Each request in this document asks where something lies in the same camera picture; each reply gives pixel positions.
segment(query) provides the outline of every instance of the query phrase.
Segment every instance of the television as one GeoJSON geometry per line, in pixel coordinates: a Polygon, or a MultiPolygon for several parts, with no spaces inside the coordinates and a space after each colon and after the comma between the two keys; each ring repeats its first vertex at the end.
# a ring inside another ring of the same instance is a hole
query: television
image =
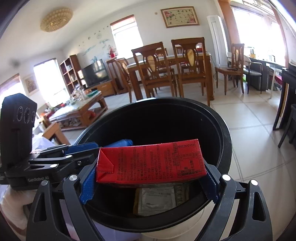
{"type": "Polygon", "coordinates": [[[78,75],[84,88],[90,88],[109,80],[109,76],[102,59],[78,71],[78,75]]]}

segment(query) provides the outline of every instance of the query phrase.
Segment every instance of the blue gripper pad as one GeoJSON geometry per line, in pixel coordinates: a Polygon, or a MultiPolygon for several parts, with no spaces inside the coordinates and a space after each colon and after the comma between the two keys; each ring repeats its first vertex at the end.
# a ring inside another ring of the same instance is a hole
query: blue gripper pad
{"type": "Polygon", "coordinates": [[[133,141],[130,139],[122,139],[120,141],[114,142],[104,147],[123,147],[123,146],[132,146],[133,141]]]}
{"type": "MultiPolygon", "coordinates": [[[[104,147],[124,147],[124,146],[132,146],[133,141],[129,139],[122,139],[120,141],[114,142],[104,147]]],[[[84,180],[81,185],[81,194],[79,199],[82,204],[86,204],[88,200],[91,200],[94,197],[94,185],[95,185],[95,177],[96,177],[96,164],[92,167],[91,172],[84,180]]]]}
{"type": "Polygon", "coordinates": [[[73,154],[73,153],[76,153],[76,152],[91,150],[91,149],[95,149],[95,148],[98,148],[98,147],[99,147],[98,144],[96,144],[95,142],[69,146],[68,150],[64,151],[64,154],[66,156],[66,155],[73,154]]]}
{"type": "Polygon", "coordinates": [[[219,189],[220,189],[220,181],[219,178],[221,176],[218,169],[208,164],[205,160],[205,168],[207,171],[207,175],[200,178],[200,185],[209,200],[212,200],[214,203],[217,203],[220,199],[219,189]]]}

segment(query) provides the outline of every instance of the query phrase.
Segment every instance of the red cushion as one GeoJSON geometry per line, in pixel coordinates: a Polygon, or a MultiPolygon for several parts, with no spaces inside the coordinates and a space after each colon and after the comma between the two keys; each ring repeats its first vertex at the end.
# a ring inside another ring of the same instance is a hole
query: red cushion
{"type": "Polygon", "coordinates": [[[280,75],[276,75],[276,76],[275,76],[275,80],[276,80],[276,82],[277,82],[279,85],[283,85],[283,81],[282,81],[280,75]]]}

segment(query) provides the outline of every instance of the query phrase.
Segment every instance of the framed picture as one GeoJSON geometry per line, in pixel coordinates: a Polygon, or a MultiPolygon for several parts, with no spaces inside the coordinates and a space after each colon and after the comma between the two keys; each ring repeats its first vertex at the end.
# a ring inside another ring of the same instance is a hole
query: framed picture
{"type": "Polygon", "coordinates": [[[22,82],[25,87],[25,92],[28,96],[33,95],[39,90],[35,74],[29,74],[26,77],[22,78],[22,82]]]}
{"type": "Polygon", "coordinates": [[[194,7],[173,7],[161,9],[167,28],[199,25],[194,7]]]}

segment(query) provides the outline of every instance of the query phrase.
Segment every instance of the air conditioner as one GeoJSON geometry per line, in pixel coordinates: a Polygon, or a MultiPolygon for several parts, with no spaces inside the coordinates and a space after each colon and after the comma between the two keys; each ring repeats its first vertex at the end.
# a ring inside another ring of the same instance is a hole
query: air conditioner
{"type": "Polygon", "coordinates": [[[207,20],[213,38],[217,66],[227,66],[226,53],[228,52],[224,27],[218,15],[209,15],[207,20]]]}

